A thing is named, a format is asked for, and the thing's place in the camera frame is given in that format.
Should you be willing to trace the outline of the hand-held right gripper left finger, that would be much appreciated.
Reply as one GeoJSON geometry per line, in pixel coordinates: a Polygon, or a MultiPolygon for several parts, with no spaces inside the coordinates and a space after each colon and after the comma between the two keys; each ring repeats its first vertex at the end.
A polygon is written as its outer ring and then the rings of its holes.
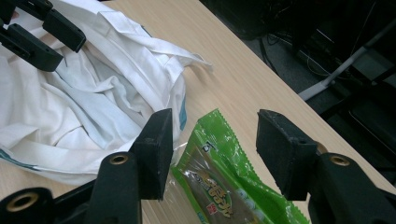
{"type": "Polygon", "coordinates": [[[130,151],[137,160],[139,195],[142,200],[162,200],[173,156],[172,109],[153,113],[130,151]]]}

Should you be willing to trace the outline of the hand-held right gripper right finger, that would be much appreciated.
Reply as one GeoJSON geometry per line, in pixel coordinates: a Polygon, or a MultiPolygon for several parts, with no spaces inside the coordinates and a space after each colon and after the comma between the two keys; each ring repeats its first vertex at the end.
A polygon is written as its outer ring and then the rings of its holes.
{"type": "Polygon", "coordinates": [[[286,199],[304,201],[317,143],[280,113],[261,109],[258,118],[257,152],[286,199]]]}

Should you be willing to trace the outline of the green snack packet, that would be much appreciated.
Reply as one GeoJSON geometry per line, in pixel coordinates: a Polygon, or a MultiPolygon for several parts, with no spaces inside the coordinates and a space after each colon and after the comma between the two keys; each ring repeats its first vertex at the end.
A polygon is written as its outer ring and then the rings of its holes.
{"type": "Polygon", "coordinates": [[[218,110],[198,119],[171,171],[202,224],[309,224],[262,183],[218,110]]]}

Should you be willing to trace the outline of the white cloth tote bag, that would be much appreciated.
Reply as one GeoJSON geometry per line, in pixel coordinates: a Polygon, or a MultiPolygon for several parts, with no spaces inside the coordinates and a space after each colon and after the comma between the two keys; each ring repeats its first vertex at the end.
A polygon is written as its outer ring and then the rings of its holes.
{"type": "Polygon", "coordinates": [[[15,22],[63,59],[44,72],[0,47],[0,159],[80,185],[96,177],[104,157],[128,150],[157,111],[171,109],[178,138],[186,123],[183,71],[211,64],[97,0],[53,4],[87,41],[74,52],[18,12],[15,22]]]}

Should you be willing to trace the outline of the black folding chair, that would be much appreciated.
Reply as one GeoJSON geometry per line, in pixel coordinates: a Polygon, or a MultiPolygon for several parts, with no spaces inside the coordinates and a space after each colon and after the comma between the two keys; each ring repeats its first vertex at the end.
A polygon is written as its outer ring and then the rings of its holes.
{"type": "Polygon", "coordinates": [[[396,182],[396,88],[366,84],[320,114],[390,183],[396,182]]]}

